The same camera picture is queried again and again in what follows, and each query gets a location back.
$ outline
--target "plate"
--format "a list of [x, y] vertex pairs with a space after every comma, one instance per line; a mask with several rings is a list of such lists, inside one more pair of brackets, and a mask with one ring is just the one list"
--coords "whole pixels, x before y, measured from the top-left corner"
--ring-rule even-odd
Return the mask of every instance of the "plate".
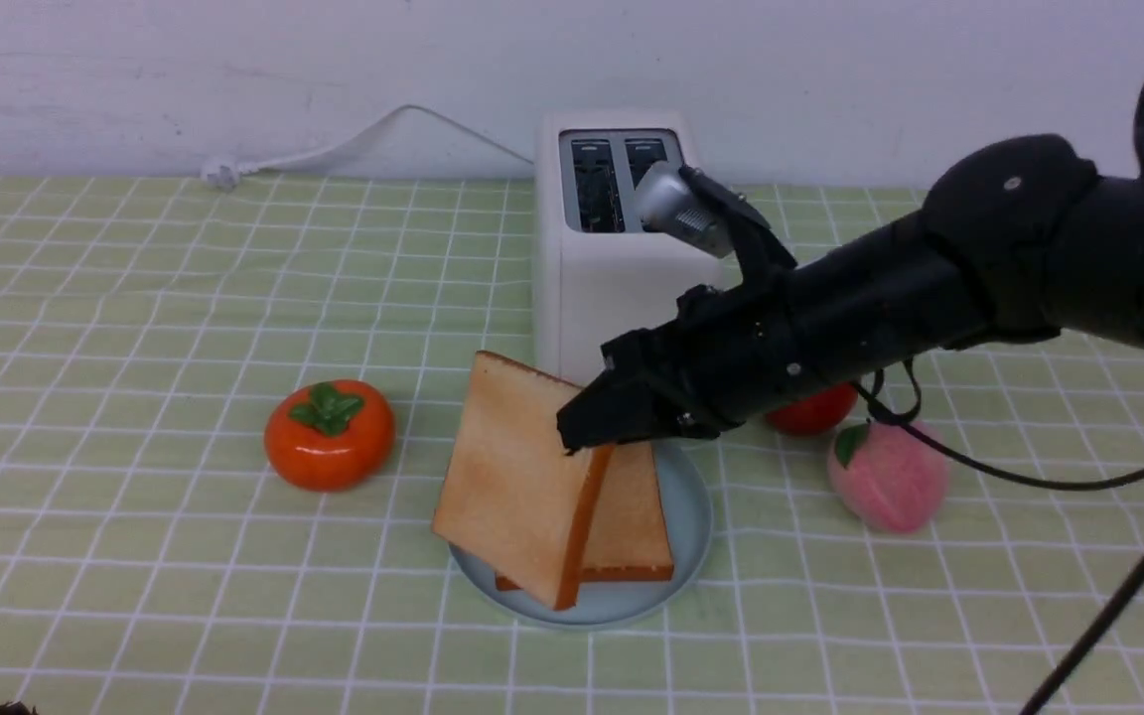
[[467, 579], [494, 605], [524, 621], [563, 629], [620, 628], [645, 619], [696, 580], [713, 542], [713, 499], [691, 459], [675, 444], [653, 444], [674, 578], [662, 583], [582, 583], [577, 605], [550, 611], [523, 590], [496, 590], [491, 566], [456, 546], [448, 550]]

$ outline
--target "persimmon leaf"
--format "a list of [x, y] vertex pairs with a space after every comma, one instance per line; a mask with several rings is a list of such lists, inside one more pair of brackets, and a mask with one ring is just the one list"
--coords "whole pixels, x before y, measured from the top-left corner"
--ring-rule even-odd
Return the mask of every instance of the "persimmon leaf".
[[313, 384], [312, 389], [308, 390], [308, 395], [312, 398], [317, 411], [321, 412], [332, 411], [333, 404], [337, 402], [337, 388], [331, 383]]
[[355, 418], [359, 413], [359, 408], [364, 406], [365, 399], [359, 397], [359, 395], [342, 395], [333, 404], [333, 416], [339, 418], [341, 421], [350, 422], [350, 419]]
[[337, 436], [347, 431], [347, 420], [337, 416], [327, 418], [327, 420], [320, 422], [319, 429], [326, 436]]
[[301, 426], [315, 427], [320, 415], [311, 404], [299, 403], [294, 407], [289, 407], [289, 418]]

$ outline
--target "black cable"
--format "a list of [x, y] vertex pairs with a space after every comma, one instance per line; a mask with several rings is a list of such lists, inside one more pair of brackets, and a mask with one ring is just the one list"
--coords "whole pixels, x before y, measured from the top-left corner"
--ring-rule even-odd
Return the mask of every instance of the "black cable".
[[[916, 418], [917, 413], [921, 412], [921, 384], [916, 383], [916, 376], [913, 375], [912, 360], [904, 363], [904, 370], [907, 371], [907, 378], [912, 381], [913, 390], [916, 395], [916, 404], [913, 408], [907, 412], [896, 413], [885, 407], [884, 403], [881, 403], [876, 398], [876, 394], [881, 392], [881, 388], [884, 384], [884, 372], [876, 371], [875, 379], [872, 383], [872, 390], [864, 389], [863, 384], [850, 383], [855, 387], [855, 390], [863, 397], [864, 402], [868, 405], [868, 415], [872, 420], [882, 422], [882, 424], [903, 427], [904, 431], [914, 436], [921, 443], [928, 445], [928, 447], [935, 448], [935, 451], [945, 454], [954, 461], [966, 464], [967, 467], [974, 468], [974, 470], [982, 471], [985, 475], [991, 475], [993, 477], [1011, 480], [1014, 484], [1031, 485], [1032, 487], [1055, 490], [1055, 492], [1102, 492], [1107, 488], [1121, 487], [1121, 485], [1130, 485], [1138, 483], [1138, 480], [1144, 479], [1144, 467], [1139, 470], [1129, 471], [1129, 474], [1120, 475], [1117, 477], [1110, 477], [1104, 479], [1090, 480], [1090, 483], [1063, 483], [1063, 480], [1044, 479], [1039, 477], [1030, 477], [1025, 475], [1018, 475], [1016, 471], [1000, 470], [999, 467], [993, 467], [990, 464], [984, 464], [977, 461], [972, 456], [967, 456], [960, 452], [954, 451], [952, 447], [939, 443], [938, 440], [930, 438], [929, 435], [916, 429], [912, 426], [912, 421]], [[1058, 690], [1062, 689], [1066, 680], [1074, 674], [1077, 668], [1080, 668], [1080, 662], [1085, 661], [1089, 652], [1093, 652], [1094, 648], [1103, 639], [1107, 630], [1115, 625], [1115, 621], [1120, 619], [1120, 615], [1125, 613], [1125, 609], [1129, 606], [1136, 594], [1141, 591], [1144, 587], [1144, 555], [1141, 556], [1141, 561], [1136, 562], [1133, 566], [1129, 575], [1126, 577], [1125, 582], [1115, 589], [1115, 594], [1111, 596], [1110, 601], [1106, 602], [1106, 606], [1098, 612], [1095, 617], [1093, 623], [1089, 623], [1088, 628], [1085, 630], [1083, 635], [1080, 635], [1080, 639], [1077, 639], [1075, 645], [1066, 653], [1066, 657], [1057, 662], [1057, 668], [1054, 668], [1048, 678], [1044, 678], [1040, 688], [1032, 693], [1030, 700], [1026, 705], [1022, 707], [1020, 715], [1035, 715], [1038, 712], [1042, 710], [1044, 705], [1048, 705], [1049, 700], [1057, 694]]]
[[877, 422], [882, 422], [882, 424], [887, 426], [903, 427], [905, 432], [927, 444], [928, 447], [935, 448], [936, 452], [951, 456], [954, 461], [966, 464], [967, 467], [972, 468], [972, 470], [978, 470], [984, 475], [991, 475], [1003, 480], [1009, 480], [1009, 483], [1031, 485], [1031, 487], [1036, 488], [1048, 488], [1052, 490], [1052, 492], [1104, 492], [1104, 490], [1119, 488], [1121, 485], [1136, 484], [1144, 479], [1144, 467], [1141, 467], [1139, 470], [1129, 471], [1129, 474], [1117, 477], [1088, 480], [1088, 483], [1066, 483], [1066, 480], [1030, 477], [1026, 475], [1019, 475], [1017, 471], [1002, 470], [1002, 468], [993, 467], [979, 462], [977, 459], [968, 456], [967, 454], [961, 454], [960, 452], [954, 451], [954, 448], [947, 447], [944, 443], [931, 438], [931, 436], [912, 426], [912, 421], [916, 416], [916, 413], [921, 411], [921, 384], [917, 383], [916, 375], [912, 371], [912, 360], [904, 363], [904, 370], [907, 371], [907, 379], [912, 381], [913, 390], [916, 394], [916, 405], [908, 412], [895, 413], [893, 411], [890, 411], [889, 407], [885, 407], [884, 403], [881, 403], [880, 399], [876, 398], [876, 394], [881, 392], [881, 386], [884, 384], [884, 373], [881, 371], [876, 371], [872, 392], [868, 392], [868, 390], [864, 388], [863, 384], [857, 383], [857, 381], [852, 381], [850, 386], [855, 387], [855, 392], [858, 392], [859, 397], [867, 403], [868, 415], [871, 415], [872, 420], [876, 420]]
[[1035, 694], [1031, 696], [1026, 706], [1023, 706], [1022, 715], [1034, 715], [1044, 705], [1048, 705], [1057, 690], [1062, 689], [1063, 683], [1066, 683], [1066, 678], [1071, 677], [1080, 662], [1083, 662], [1094, 646], [1103, 639], [1106, 630], [1115, 625], [1118, 617], [1125, 613], [1125, 607], [1133, 602], [1133, 597], [1141, 590], [1141, 587], [1144, 587], [1144, 556], [1141, 556], [1141, 561], [1136, 562], [1131, 573], [1127, 575], [1120, 588], [1115, 589], [1115, 596], [1106, 602], [1106, 606], [1097, 614], [1097, 619], [1094, 619], [1093, 623], [1088, 626], [1085, 635], [1081, 635], [1066, 657], [1062, 659], [1062, 662], [1058, 662], [1057, 668], [1054, 668], [1052, 674], [1049, 674]]

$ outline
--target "bread slice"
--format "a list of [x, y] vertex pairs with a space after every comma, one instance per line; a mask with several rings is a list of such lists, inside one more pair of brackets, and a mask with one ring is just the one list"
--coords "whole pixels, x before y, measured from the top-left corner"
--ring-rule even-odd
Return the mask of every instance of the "bread slice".
[[[585, 545], [581, 583], [667, 581], [674, 556], [659, 501], [656, 455], [650, 443], [622, 444], [613, 452]], [[496, 589], [518, 588], [496, 574]]]
[[482, 350], [431, 531], [554, 611], [575, 606], [613, 445], [567, 454], [557, 413], [577, 386]]

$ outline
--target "white power cord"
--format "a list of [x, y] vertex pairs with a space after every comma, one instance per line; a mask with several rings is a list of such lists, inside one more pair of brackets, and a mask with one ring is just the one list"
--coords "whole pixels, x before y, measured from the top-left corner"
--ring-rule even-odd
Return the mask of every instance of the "white power cord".
[[327, 154], [335, 153], [335, 151], [344, 149], [344, 146], [352, 144], [352, 142], [362, 140], [363, 136], [373, 130], [373, 127], [386, 122], [387, 119], [399, 114], [405, 110], [418, 110], [430, 117], [439, 119], [442, 122], [446, 122], [451, 126], [459, 128], [459, 130], [467, 132], [470, 136], [476, 137], [493, 146], [505, 151], [506, 154], [511, 154], [511, 157], [532, 164], [532, 159], [525, 157], [525, 154], [518, 153], [514, 149], [506, 146], [502, 142], [494, 140], [493, 137], [483, 134], [482, 132], [472, 130], [472, 128], [464, 126], [462, 122], [456, 121], [451, 117], [445, 117], [440, 112], [436, 112], [435, 109], [423, 108], [421, 104], [400, 104], [399, 108], [391, 109], [389, 112], [373, 119], [363, 130], [356, 132], [353, 136], [349, 140], [340, 141], [337, 144], [332, 146], [326, 146], [323, 149], [313, 149], [308, 151], [301, 151], [299, 154], [287, 154], [287, 157], [278, 157], [273, 159], [264, 159], [262, 161], [239, 161], [236, 157], [209, 157], [200, 167], [200, 177], [204, 177], [209, 185], [222, 191], [232, 191], [237, 189], [237, 185], [241, 182], [241, 176], [249, 176], [253, 173], [259, 173], [267, 169], [289, 169], [294, 164], [301, 164], [305, 161], [315, 161], [327, 157]]

